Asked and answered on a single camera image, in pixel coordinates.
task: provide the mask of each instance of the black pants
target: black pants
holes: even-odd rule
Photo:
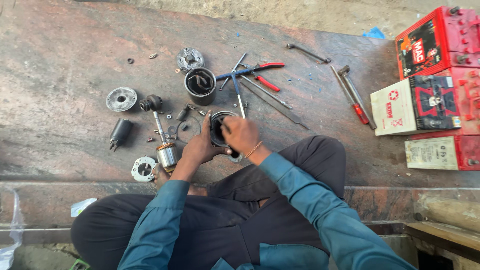
[[[345,149],[336,139],[304,139],[280,155],[343,196]],[[260,265],[259,244],[304,244],[326,253],[318,232],[255,165],[207,187],[208,197],[187,196],[168,269],[210,270],[219,258],[234,269]],[[119,194],[98,200],[72,225],[72,240],[93,270],[115,270],[133,229],[154,196]],[[258,201],[270,198],[261,208]]]

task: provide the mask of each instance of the teal shirt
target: teal shirt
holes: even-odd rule
[[[288,202],[318,231],[339,270],[415,270],[398,257],[358,213],[325,184],[273,153],[259,168],[275,182]],[[166,182],[148,204],[133,231],[119,270],[166,270],[180,231],[190,183]],[[234,270],[218,258],[213,270]],[[325,252],[308,245],[260,244],[260,264],[243,264],[237,270],[327,270]]]

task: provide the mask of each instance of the blue plastic scrap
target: blue plastic scrap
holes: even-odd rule
[[[385,35],[376,26],[374,28],[370,29],[370,32],[368,32],[368,33],[366,33],[364,31],[363,36],[364,37],[373,37],[373,38],[385,39]]]

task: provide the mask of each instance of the pliers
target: pliers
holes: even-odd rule
[[[269,69],[269,68],[281,68],[284,67],[284,63],[267,63],[264,65],[257,64],[256,66],[250,66],[244,63],[240,63],[240,65],[246,67],[247,69],[253,68],[252,74],[254,74],[255,71],[260,71],[264,69]],[[275,85],[269,83],[267,80],[265,80],[262,76],[255,76],[255,80],[259,80],[262,84],[264,84],[266,87],[272,89],[275,92],[280,92],[280,88],[276,87]]]

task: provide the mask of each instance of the shirt sleeve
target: shirt sleeve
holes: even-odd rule
[[[133,230],[118,270],[167,270],[190,183],[167,181]]]
[[[266,158],[259,168],[318,230],[323,245],[332,254],[339,270],[415,270],[361,223],[358,213],[326,184],[315,180],[277,153]]]

